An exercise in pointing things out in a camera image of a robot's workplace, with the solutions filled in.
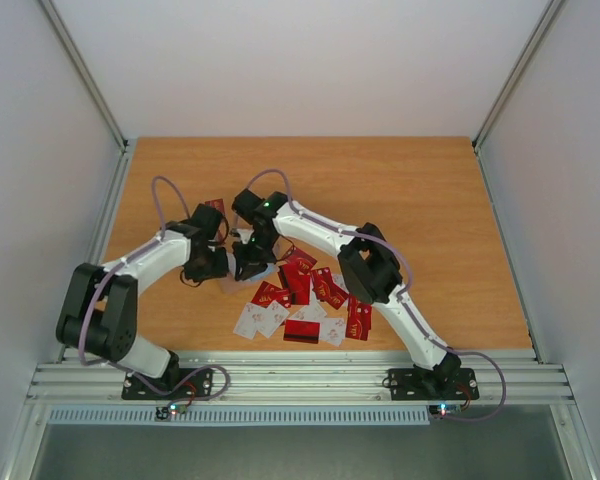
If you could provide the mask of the pink leather card holder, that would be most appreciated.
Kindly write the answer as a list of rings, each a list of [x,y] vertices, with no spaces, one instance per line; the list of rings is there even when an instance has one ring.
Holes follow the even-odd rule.
[[[233,241],[219,256],[219,284],[226,294],[233,294],[254,287],[271,275],[276,267],[273,262],[250,262],[247,244]]]

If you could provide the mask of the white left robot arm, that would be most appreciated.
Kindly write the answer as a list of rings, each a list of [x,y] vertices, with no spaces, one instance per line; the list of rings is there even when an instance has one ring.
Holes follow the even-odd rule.
[[[104,265],[75,268],[61,307],[56,339],[82,354],[95,355],[146,377],[159,398],[175,395],[182,375],[175,355],[138,333],[139,297],[167,273],[198,286],[229,273],[219,229],[229,228],[221,211],[204,204],[191,217],[171,221],[150,241]]]

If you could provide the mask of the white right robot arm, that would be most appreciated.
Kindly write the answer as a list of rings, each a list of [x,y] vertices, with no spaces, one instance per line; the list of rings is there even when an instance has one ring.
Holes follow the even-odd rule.
[[[398,253],[375,225],[338,223],[303,208],[282,192],[264,199],[245,189],[234,198],[232,211],[252,227],[247,240],[233,244],[236,280],[246,281],[273,264],[273,247],[280,237],[299,240],[336,258],[349,293],[381,313],[406,346],[416,387],[425,397],[441,399],[455,390],[461,360],[415,306],[400,272]]]

